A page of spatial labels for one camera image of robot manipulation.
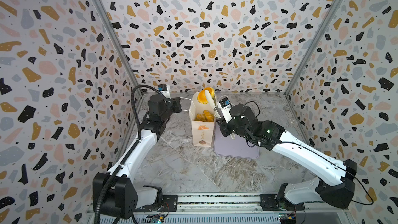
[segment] terrazzo wallpaper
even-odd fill
[[[312,144],[358,164],[359,224],[398,219],[397,24],[398,0],[344,0],[289,95]]]
[[[139,83],[282,92],[333,0],[103,0]]]
[[[129,123],[130,82],[90,0],[0,0],[0,222],[84,223]]]

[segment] marble tabletop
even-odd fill
[[[140,119],[148,110],[150,96],[144,95],[138,114]],[[193,95],[172,95],[177,96],[191,98]],[[283,95],[231,93],[227,96],[233,105],[256,101],[261,110],[259,120],[272,120],[302,138],[299,128],[288,124],[289,109]],[[188,109],[190,103],[190,100],[181,99],[182,109]],[[246,159],[218,156],[213,147],[193,146],[191,122],[185,111],[172,115],[162,137],[138,169],[135,187],[151,185],[162,187],[163,192],[181,193],[274,192],[282,183],[299,183],[312,178],[314,175],[306,168],[265,148],[260,148],[257,159]]]

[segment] paper bag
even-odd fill
[[[193,146],[211,147],[216,118],[214,117],[214,122],[195,121],[196,114],[202,114],[204,110],[208,110],[212,115],[214,115],[214,110],[210,104],[201,104],[198,102],[198,94],[199,93],[196,92],[193,95],[191,107],[189,108],[189,117],[191,118],[192,124]]]

